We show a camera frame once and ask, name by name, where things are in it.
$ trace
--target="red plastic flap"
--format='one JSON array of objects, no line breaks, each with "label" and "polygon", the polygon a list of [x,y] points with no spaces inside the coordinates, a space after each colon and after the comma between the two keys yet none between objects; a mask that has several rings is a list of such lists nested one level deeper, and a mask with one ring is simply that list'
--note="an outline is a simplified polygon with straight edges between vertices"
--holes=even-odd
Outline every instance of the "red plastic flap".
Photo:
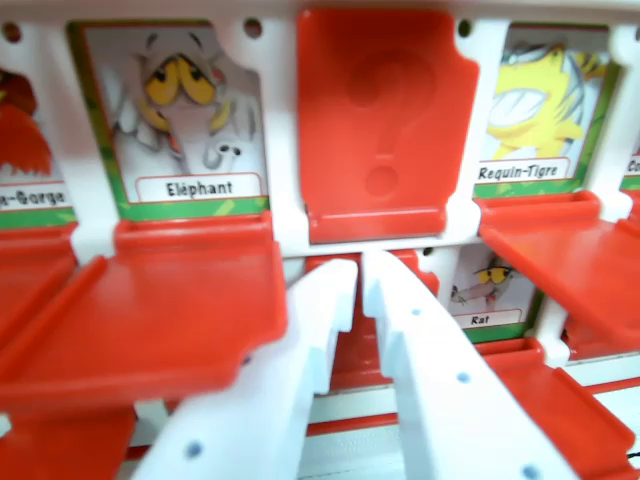
[{"label": "red plastic flap", "polygon": [[633,208],[629,215],[629,220],[640,224],[640,190],[626,190],[624,193],[631,197],[633,200]]},{"label": "red plastic flap", "polygon": [[571,317],[567,319],[564,329],[565,334],[562,336],[562,341],[571,351],[570,360],[604,357],[635,350],[632,347],[622,348],[616,343],[603,340],[583,322],[576,321]]},{"label": "red plastic flap", "polygon": [[2,476],[15,480],[113,480],[133,435],[132,408],[65,419],[11,419],[0,438]]},{"label": "red plastic flap", "polygon": [[532,205],[478,202],[480,236],[603,340],[640,348],[632,288],[640,278],[640,225],[598,220],[590,194],[564,197]]},{"label": "red plastic flap", "polygon": [[73,274],[72,229],[0,231],[0,350]]},{"label": "red plastic flap", "polygon": [[637,478],[627,459],[635,434],[533,346],[485,359],[580,478]]},{"label": "red plastic flap", "polygon": [[83,268],[2,352],[0,410],[130,405],[224,388],[252,350],[280,338],[278,245],[257,227],[221,240],[217,221],[206,242],[202,221],[195,225],[198,241],[186,223],[181,235],[158,229],[159,238],[122,227],[117,243],[132,245]]},{"label": "red plastic flap", "polygon": [[[402,260],[424,283],[437,294],[439,281],[433,273],[420,271],[415,250],[396,250],[392,252]],[[310,272],[334,258],[344,258],[360,262],[360,254],[308,257],[306,270]],[[358,281],[356,303],[353,310],[351,331],[338,335],[338,345],[333,362],[331,390],[368,387],[391,383],[390,378],[380,373],[380,359],[376,342],[376,324],[373,318],[362,313],[361,282]]]},{"label": "red plastic flap", "polygon": [[301,14],[300,179],[313,243],[443,231],[478,78],[455,35],[446,12]]}]

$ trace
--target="character card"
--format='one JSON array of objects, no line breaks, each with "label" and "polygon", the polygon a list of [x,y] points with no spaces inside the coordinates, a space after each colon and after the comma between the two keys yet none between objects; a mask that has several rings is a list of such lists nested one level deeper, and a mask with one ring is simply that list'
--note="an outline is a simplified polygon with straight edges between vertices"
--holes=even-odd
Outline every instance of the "character card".
[{"label": "character card", "polygon": [[622,180],[622,190],[640,190],[640,135],[636,139],[633,148],[633,155],[627,165],[624,179]]},{"label": "character card", "polygon": [[607,42],[607,29],[509,29],[477,197],[567,193],[582,185],[618,73]]},{"label": "character card", "polygon": [[0,68],[0,228],[75,221],[29,81]]},{"label": "character card", "polygon": [[73,24],[69,37],[123,218],[268,208],[259,79],[214,28]]},{"label": "character card", "polygon": [[493,337],[490,327],[505,325],[520,324],[513,336],[521,336],[534,293],[533,283],[486,245],[467,245],[460,251],[449,313],[463,329],[485,330],[476,341],[504,338],[504,332]]}]

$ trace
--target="name label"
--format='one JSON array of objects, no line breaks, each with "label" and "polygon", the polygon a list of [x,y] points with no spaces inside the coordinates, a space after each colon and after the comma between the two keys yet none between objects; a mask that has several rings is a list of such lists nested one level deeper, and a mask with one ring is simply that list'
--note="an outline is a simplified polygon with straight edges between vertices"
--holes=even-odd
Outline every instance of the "name label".
[{"label": "name label", "polygon": [[143,177],[136,182],[141,202],[181,202],[262,195],[255,173]]},{"label": "name label", "polygon": [[454,318],[462,328],[493,327],[524,322],[522,310],[500,310],[499,312],[480,312],[456,315]]},{"label": "name label", "polygon": [[63,182],[0,185],[0,211],[44,210],[71,206]]},{"label": "name label", "polygon": [[476,184],[539,182],[571,178],[568,158],[534,158],[525,160],[483,160],[478,167]]}]

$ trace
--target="red cartoon character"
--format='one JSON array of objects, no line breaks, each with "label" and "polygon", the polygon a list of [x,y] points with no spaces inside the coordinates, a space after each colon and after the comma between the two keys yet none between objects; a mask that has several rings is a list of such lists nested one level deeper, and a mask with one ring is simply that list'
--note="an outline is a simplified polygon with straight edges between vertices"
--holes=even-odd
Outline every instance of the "red cartoon character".
[{"label": "red cartoon character", "polygon": [[36,101],[26,78],[0,69],[0,167],[51,174],[51,151],[33,119]]}]

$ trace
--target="question mark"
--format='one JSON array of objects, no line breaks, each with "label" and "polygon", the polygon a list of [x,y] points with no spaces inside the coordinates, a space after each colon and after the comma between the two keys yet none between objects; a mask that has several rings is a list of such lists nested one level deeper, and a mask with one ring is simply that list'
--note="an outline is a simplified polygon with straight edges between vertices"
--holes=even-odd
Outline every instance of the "question mark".
[{"label": "question mark", "polygon": [[378,165],[365,180],[371,195],[387,195],[395,188],[398,175],[388,164],[396,157],[402,133],[428,108],[433,78],[425,59],[411,50],[378,51],[353,69],[347,83],[351,102],[360,108],[376,108],[386,116],[377,136]]}]

